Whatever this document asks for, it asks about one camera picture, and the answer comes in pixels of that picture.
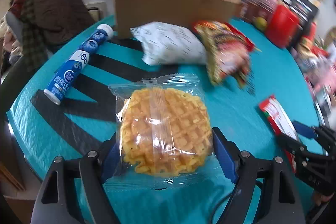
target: snack package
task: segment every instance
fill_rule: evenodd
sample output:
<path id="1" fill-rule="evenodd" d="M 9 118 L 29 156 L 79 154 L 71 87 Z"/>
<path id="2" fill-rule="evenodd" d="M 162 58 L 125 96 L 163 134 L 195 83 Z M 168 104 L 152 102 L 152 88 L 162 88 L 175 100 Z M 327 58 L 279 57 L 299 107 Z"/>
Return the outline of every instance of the snack package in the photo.
<path id="1" fill-rule="evenodd" d="M 173 177 L 187 179 L 205 164 L 212 154 L 212 129 L 196 75 L 167 75 L 109 89 L 117 97 L 116 137 L 129 172 L 152 176 L 157 187 Z"/>
<path id="2" fill-rule="evenodd" d="M 266 100 L 259 104 L 259 108 L 264 112 L 267 120 L 272 126 L 275 135 L 286 134 L 287 136 L 293 138 L 294 140 L 300 142 L 299 136 L 295 131 L 295 128 L 287 116 L 286 112 L 277 101 L 274 95 L 271 95 Z M 288 157 L 289 163 L 292 166 L 293 171 L 296 171 L 296 164 L 294 161 L 294 155 L 285 151 Z"/>
<path id="3" fill-rule="evenodd" d="M 254 44 L 228 23 L 198 21 L 194 30 L 207 50 L 210 82 L 217 85 L 232 75 L 242 88 L 250 72 L 249 52 L 254 49 Z"/>
<path id="4" fill-rule="evenodd" d="M 142 60 L 148 65 L 206 64 L 206 51 L 202 43 L 187 28 L 151 22 L 131 33 L 142 44 Z"/>

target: black cable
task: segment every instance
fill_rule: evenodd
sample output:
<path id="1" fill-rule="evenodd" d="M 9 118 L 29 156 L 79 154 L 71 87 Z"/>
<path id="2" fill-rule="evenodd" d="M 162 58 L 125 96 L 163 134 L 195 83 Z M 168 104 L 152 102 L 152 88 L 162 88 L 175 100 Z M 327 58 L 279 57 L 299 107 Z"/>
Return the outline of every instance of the black cable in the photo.
<path id="1" fill-rule="evenodd" d="M 262 188 L 263 188 L 263 183 L 261 182 L 261 181 L 259 181 L 259 180 L 256 180 L 255 181 L 255 185 L 257 186 L 257 187 L 259 187 L 260 188 L 260 190 L 262 190 Z M 216 213 L 216 211 L 217 211 L 217 209 L 228 199 L 228 198 L 230 198 L 231 197 L 231 195 L 232 195 L 232 192 L 230 193 L 230 194 L 228 194 L 228 195 L 226 195 L 225 197 L 223 197 L 217 204 L 216 204 L 216 206 L 213 208 L 213 210 L 212 210 L 212 212 L 211 212 L 211 215 L 210 215 L 210 218 L 209 218 L 209 224 L 212 224 L 213 223 L 213 217 L 215 216 L 215 213 Z"/>

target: white snack bag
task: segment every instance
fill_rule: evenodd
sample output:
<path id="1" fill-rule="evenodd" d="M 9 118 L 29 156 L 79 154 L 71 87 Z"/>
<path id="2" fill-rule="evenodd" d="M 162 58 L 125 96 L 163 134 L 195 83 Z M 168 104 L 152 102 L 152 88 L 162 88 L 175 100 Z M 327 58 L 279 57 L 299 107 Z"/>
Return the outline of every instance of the white snack bag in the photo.
<path id="1" fill-rule="evenodd" d="M 187 28 L 151 22 L 131 33 L 143 48 L 142 60 L 148 65 L 206 64 L 206 50 L 197 37 Z"/>

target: table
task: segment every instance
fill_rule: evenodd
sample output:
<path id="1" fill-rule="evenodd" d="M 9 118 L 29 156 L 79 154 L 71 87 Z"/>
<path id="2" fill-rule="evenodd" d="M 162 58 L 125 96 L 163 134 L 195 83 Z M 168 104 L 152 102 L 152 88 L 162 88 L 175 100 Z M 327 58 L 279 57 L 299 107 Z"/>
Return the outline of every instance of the table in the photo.
<path id="1" fill-rule="evenodd" d="M 55 70 L 100 23 L 114 24 L 110 16 L 96 23 L 68 42 L 31 78 L 7 113 L 18 143 L 28 162 L 43 178 L 57 155 L 66 160 L 78 158 L 115 132 L 115 97 L 107 88 L 111 83 L 128 83 L 142 77 L 169 73 L 196 73 L 205 92 L 211 126 L 219 127 L 228 140 L 240 150 L 255 157 L 284 157 L 274 142 L 273 132 L 258 109 L 258 103 L 275 94 L 291 120 L 317 125 L 318 118 L 304 78 L 287 50 L 274 46 L 251 25 L 232 20 L 230 23 L 250 38 L 261 52 L 251 54 L 251 87 L 254 95 L 240 90 L 229 77 L 222 86 L 210 84 L 205 66 L 148 66 L 142 62 L 141 45 L 134 40 L 113 39 L 98 49 L 82 74 L 69 89 L 61 106 L 44 95 Z M 321 148 L 303 137 L 312 152 Z M 305 210 L 310 206 L 312 189 L 295 179 Z M 222 173 L 183 187 L 154 191 L 115 190 L 104 185 L 116 214 L 122 223 L 206 223 L 215 204 L 232 191 L 233 185 Z M 90 219 L 81 184 L 76 183 L 80 207 Z M 256 187 L 245 223 L 253 221 L 260 190 Z M 215 215 L 217 220 L 225 205 Z"/>

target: metal screw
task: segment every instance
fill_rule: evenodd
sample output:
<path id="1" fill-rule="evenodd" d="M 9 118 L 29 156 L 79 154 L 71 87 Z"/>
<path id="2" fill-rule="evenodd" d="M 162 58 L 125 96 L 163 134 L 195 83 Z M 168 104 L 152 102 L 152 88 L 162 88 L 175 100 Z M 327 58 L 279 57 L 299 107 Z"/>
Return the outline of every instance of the metal screw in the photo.
<path id="1" fill-rule="evenodd" d="M 57 156 L 55 159 L 54 159 L 54 162 L 55 163 L 59 163 L 59 162 L 61 162 L 62 161 L 62 157 L 61 156 Z"/>
<path id="2" fill-rule="evenodd" d="M 94 158 L 96 155 L 97 155 L 97 152 L 94 151 L 94 150 L 90 151 L 90 152 L 87 154 L 87 156 L 88 156 L 89 158 Z"/>
<path id="3" fill-rule="evenodd" d="M 242 152 L 241 152 L 241 156 L 242 156 L 243 158 L 248 158 L 248 157 L 250 156 L 250 153 L 249 153 L 248 151 L 242 151 Z"/>
<path id="4" fill-rule="evenodd" d="M 284 160 L 281 157 L 279 157 L 279 156 L 275 157 L 275 162 L 281 164 L 283 161 Z"/>

